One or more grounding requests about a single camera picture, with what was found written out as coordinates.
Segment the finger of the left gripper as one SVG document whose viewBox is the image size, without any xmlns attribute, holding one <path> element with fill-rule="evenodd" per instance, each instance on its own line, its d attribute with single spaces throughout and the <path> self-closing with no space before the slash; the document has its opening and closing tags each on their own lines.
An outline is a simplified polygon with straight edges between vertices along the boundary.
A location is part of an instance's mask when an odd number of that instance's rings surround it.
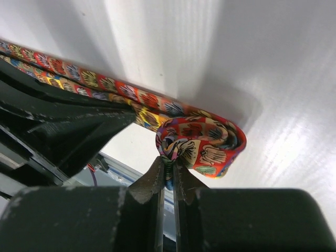
<svg viewBox="0 0 336 252">
<path fill-rule="evenodd" d="M 1 61 L 1 193 L 63 184 L 134 120 L 129 105 L 40 83 Z"/>
</svg>

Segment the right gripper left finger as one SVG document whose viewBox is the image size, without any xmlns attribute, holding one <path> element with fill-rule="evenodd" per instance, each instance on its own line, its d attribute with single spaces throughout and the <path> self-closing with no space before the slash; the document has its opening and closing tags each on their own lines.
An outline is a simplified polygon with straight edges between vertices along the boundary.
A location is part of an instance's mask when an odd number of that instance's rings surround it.
<svg viewBox="0 0 336 252">
<path fill-rule="evenodd" d="M 1 251 L 162 251 L 163 163 L 130 186 L 27 187 L 1 216 Z"/>
</svg>

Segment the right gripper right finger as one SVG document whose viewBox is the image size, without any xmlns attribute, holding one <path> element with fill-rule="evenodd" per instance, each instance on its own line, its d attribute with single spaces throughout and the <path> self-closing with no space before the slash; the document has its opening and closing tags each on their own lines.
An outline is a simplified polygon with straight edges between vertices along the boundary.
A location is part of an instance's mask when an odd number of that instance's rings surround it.
<svg viewBox="0 0 336 252">
<path fill-rule="evenodd" d="M 207 187 L 173 166 L 178 251 L 335 251 L 314 198 L 294 188 Z"/>
</svg>

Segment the colourful patterned tie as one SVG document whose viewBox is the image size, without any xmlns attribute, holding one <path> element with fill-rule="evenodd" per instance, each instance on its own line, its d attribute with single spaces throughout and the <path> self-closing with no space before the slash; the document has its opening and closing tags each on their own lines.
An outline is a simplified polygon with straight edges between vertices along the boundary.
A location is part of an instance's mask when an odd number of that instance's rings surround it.
<svg viewBox="0 0 336 252">
<path fill-rule="evenodd" d="M 1 59 L 39 82 L 99 100 L 130 105 L 136 123 L 155 132 L 165 186 L 173 188 L 173 164 L 182 161 L 210 178 L 223 177 L 245 148 L 244 132 L 213 113 L 161 97 L 59 58 L 1 41 Z"/>
</svg>

